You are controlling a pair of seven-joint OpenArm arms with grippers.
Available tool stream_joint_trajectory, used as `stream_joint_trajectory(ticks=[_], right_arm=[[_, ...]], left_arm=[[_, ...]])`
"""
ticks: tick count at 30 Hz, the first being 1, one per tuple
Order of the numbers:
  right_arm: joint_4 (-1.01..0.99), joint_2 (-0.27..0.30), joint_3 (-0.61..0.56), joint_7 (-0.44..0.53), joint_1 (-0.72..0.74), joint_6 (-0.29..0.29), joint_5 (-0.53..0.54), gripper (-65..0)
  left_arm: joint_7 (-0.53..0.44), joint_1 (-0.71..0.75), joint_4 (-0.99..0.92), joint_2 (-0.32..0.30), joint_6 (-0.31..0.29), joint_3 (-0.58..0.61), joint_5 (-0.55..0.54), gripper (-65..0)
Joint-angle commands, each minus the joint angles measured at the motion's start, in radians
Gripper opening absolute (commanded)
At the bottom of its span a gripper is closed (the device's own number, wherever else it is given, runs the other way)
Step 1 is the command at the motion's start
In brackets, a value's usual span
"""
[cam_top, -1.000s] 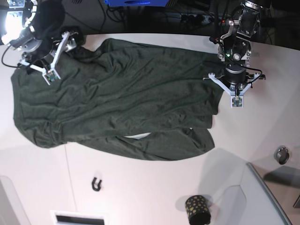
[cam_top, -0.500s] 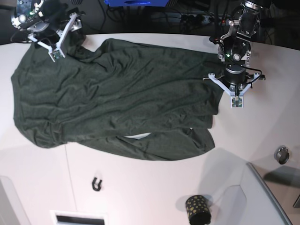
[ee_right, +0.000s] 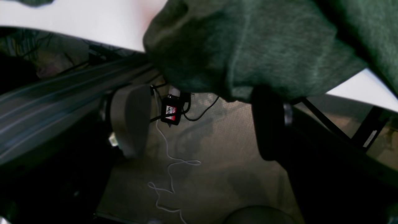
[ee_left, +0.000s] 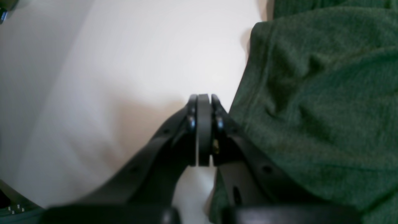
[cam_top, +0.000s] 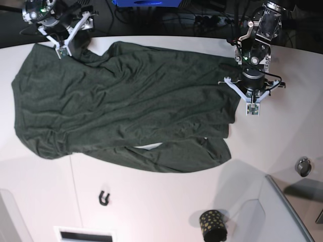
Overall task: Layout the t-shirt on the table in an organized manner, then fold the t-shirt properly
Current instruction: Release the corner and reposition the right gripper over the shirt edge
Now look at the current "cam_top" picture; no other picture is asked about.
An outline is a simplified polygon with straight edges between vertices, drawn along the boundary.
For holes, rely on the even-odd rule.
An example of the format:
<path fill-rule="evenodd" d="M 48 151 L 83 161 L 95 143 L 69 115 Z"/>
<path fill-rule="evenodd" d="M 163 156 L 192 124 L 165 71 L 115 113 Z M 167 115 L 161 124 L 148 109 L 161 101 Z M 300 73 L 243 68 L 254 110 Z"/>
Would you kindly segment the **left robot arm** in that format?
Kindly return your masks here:
<path fill-rule="evenodd" d="M 285 83 L 278 75 L 270 73 L 272 59 L 271 43 L 282 28 L 282 15 L 295 9 L 295 1 L 264 1 L 260 17 L 247 22 L 247 32 L 242 34 L 244 16 L 239 16 L 239 1 L 234 2 L 234 26 L 231 44 L 235 47 L 236 64 L 221 64 L 221 68 L 237 76 L 233 81 L 224 78 L 224 83 L 232 88 L 245 102 L 251 113 L 278 87 Z"/>

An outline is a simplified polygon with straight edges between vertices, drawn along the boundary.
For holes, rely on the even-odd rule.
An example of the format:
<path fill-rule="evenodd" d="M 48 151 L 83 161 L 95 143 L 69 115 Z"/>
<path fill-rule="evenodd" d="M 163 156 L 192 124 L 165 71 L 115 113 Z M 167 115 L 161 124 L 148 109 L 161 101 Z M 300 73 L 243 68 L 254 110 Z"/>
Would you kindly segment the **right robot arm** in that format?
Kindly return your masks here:
<path fill-rule="evenodd" d="M 77 56 L 90 44 L 93 17 L 98 12 L 90 1 L 25 1 L 22 18 L 50 41 L 60 59 Z"/>

